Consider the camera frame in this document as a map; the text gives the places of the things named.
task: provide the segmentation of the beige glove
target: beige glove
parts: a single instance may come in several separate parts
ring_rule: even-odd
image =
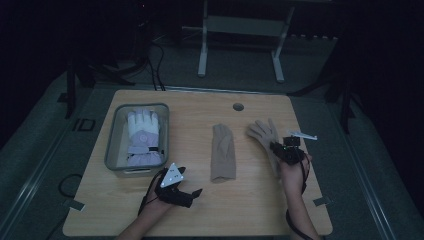
[[[236,178],[236,155],[231,130],[224,124],[213,126],[211,181],[215,183]]]
[[[275,177],[280,177],[280,164],[279,159],[272,152],[270,148],[271,142],[279,142],[278,132],[272,122],[272,119],[268,119],[269,126],[264,124],[260,120],[256,120],[255,124],[250,124],[249,129],[247,130],[247,135],[255,138],[259,141],[262,147],[265,149],[268,154],[268,159],[271,163],[272,170],[274,171]]]

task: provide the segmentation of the person's right hand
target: person's right hand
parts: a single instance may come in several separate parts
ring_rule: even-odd
[[[284,188],[286,195],[302,195],[302,187],[304,181],[302,174],[302,167],[305,170],[305,177],[308,176],[310,165],[312,161],[312,156],[305,153],[305,157],[302,160],[302,164],[288,165],[286,162],[280,162],[280,171],[281,171],[281,183]]]

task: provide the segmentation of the clear plastic bin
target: clear plastic bin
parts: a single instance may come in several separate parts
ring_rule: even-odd
[[[158,115],[159,120],[159,154],[162,162],[158,165],[128,166],[128,113],[137,108],[147,108]],[[126,104],[115,110],[109,141],[106,149],[105,165],[118,177],[142,177],[151,176],[161,170],[168,161],[169,144],[169,108],[164,103],[149,104]]]

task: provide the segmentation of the glove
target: glove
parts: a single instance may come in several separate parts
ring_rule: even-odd
[[[271,167],[274,171],[275,177],[280,177],[280,166],[278,157],[272,152],[270,148],[271,142],[279,142],[278,132],[271,118],[268,119],[268,123],[269,126],[267,126],[260,120],[256,120],[255,124],[249,125],[247,135],[259,141],[259,143],[262,145],[262,147],[268,154],[268,159],[271,163]]]
[[[215,183],[236,178],[236,155],[231,130],[224,124],[214,125],[211,157],[211,181]]]
[[[128,166],[158,165],[162,158],[158,153],[158,115],[148,109],[139,108],[128,113]]]

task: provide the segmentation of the dark floor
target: dark floor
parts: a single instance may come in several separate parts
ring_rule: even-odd
[[[156,39],[164,52],[160,77],[167,90],[286,94],[316,80],[335,43],[325,39],[288,39],[280,57],[286,77],[281,84],[275,81],[268,50],[224,48],[221,41],[212,41],[207,74],[199,78],[200,46],[196,37],[197,32],[187,33],[181,46],[172,45],[166,36]],[[160,48],[151,49],[150,58],[156,69],[161,56]],[[137,84],[125,88],[153,90],[150,71],[146,68],[126,76]],[[60,194],[58,185],[69,174],[83,174],[113,94],[124,86],[100,78],[93,89],[78,86],[77,109],[66,120],[66,105],[56,101],[66,91],[65,76],[51,84],[0,153],[0,233],[7,233],[1,239],[113,238],[64,236],[61,220],[68,212],[63,206],[67,198]],[[320,139],[306,144],[315,159],[322,194],[332,201],[328,211],[334,230],[326,239],[423,239],[423,219],[372,123],[352,103],[355,118],[349,120],[351,133],[345,134],[338,123],[340,103],[326,103],[325,90],[322,87],[291,100],[302,131]],[[78,119],[95,121],[93,131],[75,129]],[[38,184],[33,191],[22,192],[22,186],[34,182]],[[64,189],[72,195],[78,183],[77,178],[72,178]],[[22,200],[19,194],[28,199]]]

